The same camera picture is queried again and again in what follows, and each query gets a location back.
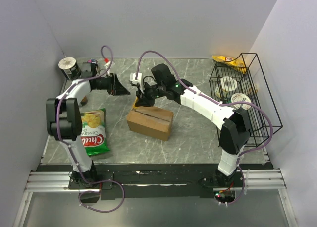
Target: marble tabletop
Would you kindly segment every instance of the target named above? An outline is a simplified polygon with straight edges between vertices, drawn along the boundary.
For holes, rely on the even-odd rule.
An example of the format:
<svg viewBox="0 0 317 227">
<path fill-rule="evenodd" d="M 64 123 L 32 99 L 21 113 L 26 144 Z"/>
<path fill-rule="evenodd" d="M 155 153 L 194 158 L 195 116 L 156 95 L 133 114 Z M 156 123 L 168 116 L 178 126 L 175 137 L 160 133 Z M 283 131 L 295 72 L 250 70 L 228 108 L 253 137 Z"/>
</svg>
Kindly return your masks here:
<svg viewBox="0 0 317 227">
<path fill-rule="evenodd" d="M 77 59 L 80 66 L 91 58 Z M 210 95 L 208 83 L 214 67 L 212 59 L 170 59 L 181 78 L 196 85 Z M 99 65 L 105 63 L 98 59 Z M 87 95 L 88 103 L 81 112 L 106 109 L 106 138 L 111 151 L 93 156 L 95 163 L 219 163 L 221 148 L 218 143 L 217 127 L 196 111 L 179 105 L 167 98 L 155 100 L 155 106 L 174 112 L 171 136 L 161 141 L 129 130 L 126 115 L 135 100 L 136 88 L 129 84 L 131 72 L 136 71 L 138 59 L 118 58 L 111 72 L 117 73 L 119 81 L 131 92 L 130 96 L 110 96 L 107 91 L 93 90 Z M 144 58 L 140 72 L 151 75 L 151 68 L 164 63 L 160 58 Z M 250 152 L 241 160 L 245 164 L 265 163 L 262 150 Z M 42 164 L 69 164 L 64 148 L 50 137 Z"/>
</svg>

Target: black wire rack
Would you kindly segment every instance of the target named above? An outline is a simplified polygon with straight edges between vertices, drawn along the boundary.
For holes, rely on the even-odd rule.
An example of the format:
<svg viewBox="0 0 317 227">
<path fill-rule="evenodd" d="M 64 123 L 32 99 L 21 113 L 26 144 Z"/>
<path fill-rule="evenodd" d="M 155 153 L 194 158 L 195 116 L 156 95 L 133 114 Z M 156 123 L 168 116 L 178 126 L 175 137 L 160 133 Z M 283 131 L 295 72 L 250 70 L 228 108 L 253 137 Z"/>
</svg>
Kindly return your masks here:
<svg viewBox="0 0 317 227">
<path fill-rule="evenodd" d="M 228 66 L 228 63 L 233 61 L 235 61 L 235 65 L 239 66 Z M 231 103 L 234 94 L 243 93 L 269 116 L 273 124 L 274 134 L 283 127 L 256 53 L 241 53 L 234 60 L 216 62 L 209 84 L 211 97 L 215 100 L 228 104 Z M 246 147 L 257 147 L 268 139 L 269 125 L 264 116 L 253 107 L 248 109 L 248 115 L 251 121 L 252 134 Z"/>
</svg>

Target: tin can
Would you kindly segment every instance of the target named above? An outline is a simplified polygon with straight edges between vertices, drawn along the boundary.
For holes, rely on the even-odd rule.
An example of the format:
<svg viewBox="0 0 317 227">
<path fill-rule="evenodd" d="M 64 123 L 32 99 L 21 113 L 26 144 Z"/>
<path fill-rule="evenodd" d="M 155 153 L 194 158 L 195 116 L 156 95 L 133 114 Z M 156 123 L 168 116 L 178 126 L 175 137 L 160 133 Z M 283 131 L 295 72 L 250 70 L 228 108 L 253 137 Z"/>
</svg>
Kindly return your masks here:
<svg viewBox="0 0 317 227">
<path fill-rule="evenodd" d="M 76 59 L 73 57 L 63 58 L 61 61 L 59 61 L 58 67 L 68 80 L 75 80 L 80 77 L 80 69 Z"/>
</svg>

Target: gray floor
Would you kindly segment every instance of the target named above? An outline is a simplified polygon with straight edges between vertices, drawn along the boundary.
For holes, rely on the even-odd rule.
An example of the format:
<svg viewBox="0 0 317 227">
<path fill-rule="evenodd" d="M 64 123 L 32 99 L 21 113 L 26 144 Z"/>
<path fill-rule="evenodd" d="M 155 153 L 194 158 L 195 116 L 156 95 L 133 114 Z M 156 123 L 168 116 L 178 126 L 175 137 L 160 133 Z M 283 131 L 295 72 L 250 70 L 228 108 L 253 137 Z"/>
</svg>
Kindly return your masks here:
<svg viewBox="0 0 317 227">
<path fill-rule="evenodd" d="M 88 58 L 78 59 L 78 64 Z M 131 72 L 136 71 L 138 59 L 115 59 L 113 73 L 131 92 L 130 96 L 110 96 L 107 91 L 94 90 L 81 111 L 106 108 L 106 137 L 110 152 L 92 157 L 95 163 L 219 163 L 216 126 L 194 110 L 166 98 L 156 100 L 155 106 L 174 112 L 170 139 L 166 142 L 129 130 L 126 115 L 135 100 L 135 87 L 129 85 Z M 171 59 L 181 78 L 210 95 L 209 77 L 214 67 L 212 59 Z M 140 72 L 151 75 L 151 68 L 163 63 L 160 58 L 145 58 Z M 70 160 L 59 142 L 50 137 L 42 164 L 69 164 Z M 241 163 L 265 163 L 262 150 L 244 155 Z"/>
<path fill-rule="evenodd" d="M 287 227 L 278 190 L 248 190 L 226 208 L 198 197 L 126 199 L 112 213 L 79 207 L 75 193 L 34 193 L 24 227 Z M 99 201 L 109 210 L 119 200 Z"/>
</svg>

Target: cardboard box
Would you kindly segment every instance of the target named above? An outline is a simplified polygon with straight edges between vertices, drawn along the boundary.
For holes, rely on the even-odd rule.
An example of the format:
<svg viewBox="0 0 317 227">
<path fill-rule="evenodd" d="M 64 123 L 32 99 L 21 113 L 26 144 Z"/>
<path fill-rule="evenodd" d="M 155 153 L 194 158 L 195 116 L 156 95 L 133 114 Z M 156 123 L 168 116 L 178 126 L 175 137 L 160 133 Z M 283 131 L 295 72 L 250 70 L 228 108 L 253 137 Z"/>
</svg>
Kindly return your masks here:
<svg viewBox="0 0 317 227">
<path fill-rule="evenodd" d="M 167 141 L 174 113 L 158 107 L 136 107 L 127 115 L 131 131 Z"/>
</svg>

